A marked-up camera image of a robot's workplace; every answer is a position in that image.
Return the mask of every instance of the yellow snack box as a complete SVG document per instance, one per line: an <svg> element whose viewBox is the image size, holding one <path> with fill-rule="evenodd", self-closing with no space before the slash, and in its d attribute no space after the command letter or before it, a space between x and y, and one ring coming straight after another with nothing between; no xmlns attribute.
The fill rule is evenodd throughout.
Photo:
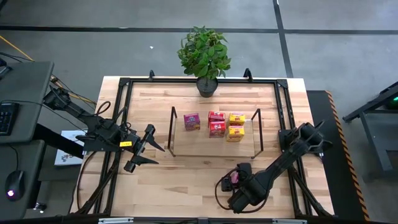
<svg viewBox="0 0 398 224"><path fill-rule="evenodd" d="M238 142L242 140L244 136L243 126L230 126L228 127L228 134L226 136L226 141Z"/></svg>
<svg viewBox="0 0 398 224"><path fill-rule="evenodd" d="M244 114L241 113L230 113L229 114L229 125L230 126L243 126L245 120Z"/></svg>

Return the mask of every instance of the snack box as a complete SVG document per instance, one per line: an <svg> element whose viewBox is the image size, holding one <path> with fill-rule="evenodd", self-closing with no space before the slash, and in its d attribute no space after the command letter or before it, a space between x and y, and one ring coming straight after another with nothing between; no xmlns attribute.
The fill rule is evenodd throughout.
<svg viewBox="0 0 398 224"><path fill-rule="evenodd" d="M229 125L230 126L243 126L245 119L246 119L246 117L244 114L230 113L229 114Z"/></svg>
<svg viewBox="0 0 398 224"><path fill-rule="evenodd" d="M187 131L200 130L200 118L198 113L184 115L184 124Z"/></svg>
<svg viewBox="0 0 398 224"><path fill-rule="evenodd" d="M209 127L210 122L212 121L225 121L225 113L209 111L207 127Z"/></svg>
<svg viewBox="0 0 398 224"><path fill-rule="evenodd" d="M210 122L209 138L223 138L225 135L225 121Z"/></svg>
<svg viewBox="0 0 398 224"><path fill-rule="evenodd" d="M238 142L241 141L244 136L243 126L229 126L228 133L226 135L226 141Z"/></svg>

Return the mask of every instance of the pink light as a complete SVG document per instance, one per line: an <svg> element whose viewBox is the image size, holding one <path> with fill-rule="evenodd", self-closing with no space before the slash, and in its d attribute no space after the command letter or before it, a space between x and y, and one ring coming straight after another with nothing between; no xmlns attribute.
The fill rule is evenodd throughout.
<svg viewBox="0 0 398 224"><path fill-rule="evenodd" d="M14 192L13 192L12 190L9 190L9 191L7 192L7 194L8 194L8 196L10 196L10 197L14 196Z"/></svg>

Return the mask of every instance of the wooden table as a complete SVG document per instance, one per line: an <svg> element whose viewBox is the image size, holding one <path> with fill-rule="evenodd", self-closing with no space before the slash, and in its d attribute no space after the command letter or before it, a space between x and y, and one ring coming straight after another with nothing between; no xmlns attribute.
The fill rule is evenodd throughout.
<svg viewBox="0 0 398 224"><path fill-rule="evenodd" d="M112 106L103 113L111 118L120 77L104 77L99 93L98 105L104 101ZM304 80L288 78L290 98L295 123L312 123ZM282 104L285 99L281 90ZM213 217L213 218L293 218L287 172L274 182L267 203L256 213L234 214L220 208L215 200L216 182L237 163L250 162L253 172L266 168L280 155L277 132L279 119L276 110L275 93L272 85L222 84L211 98L202 98L194 83L135 83L127 121L138 130L140 136L148 123L155 125L155 140L160 145L167 144L170 125L170 110L175 106L179 111L223 111L253 114L261 109L264 152L254 160L238 157L172 157L169 152L156 151L148 146L144 156L159 164L140 166L133 174L123 170L131 158L130 152L124 152L119 166L112 216L130 217ZM92 194L100 179L104 153L97 153L87 165L80 186L81 203ZM314 155L302 157L308 188L324 208L333 213L331 198L326 182L325 171L319 158ZM301 190L298 189L300 208L304 212ZM105 189L103 206L108 190ZM219 196L226 205L231 192L221 192ZM76 198L71 212L76 210Z"/></svg>

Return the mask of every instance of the concrete floor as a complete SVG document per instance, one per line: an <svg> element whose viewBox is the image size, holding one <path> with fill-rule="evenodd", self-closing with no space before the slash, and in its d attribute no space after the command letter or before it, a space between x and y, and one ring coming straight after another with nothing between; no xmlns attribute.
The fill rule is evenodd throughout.
<svg viewBox="0 0 398 224"><path fill-rule="evenodd" d="M279 0L279 4L285 29L398 29L398 2L393 0ZM0 24L277 28L272 0L14 0L1 11ZM54 74L73 91L92 100L97 100L105 75L147 75L151 69L157 75L184 75L176 54L183 33L0 34L33 59L54 61ZM249 67L255 77L286 77L278 34L228 33L226 38L228 55L233 59L227 76L240 77ZM286 40L294 77L304 78L309 90L330 90L340 118L398 79L398 35L289 34ZM19 55L1 41L0 49ZM42 110L40 122L54 131L75 129L59 118L59 123L51 123L49 117L56 118ZM374 169L375 161L363 127L358 120L342 123L356 172L366 175ZM398 185L383 180L367 184L361 178L359 181L371 220L398 222ZM49 182L49 190L41 193L51 207L44 215L67 213L74 180L64 183Z"/></svg>

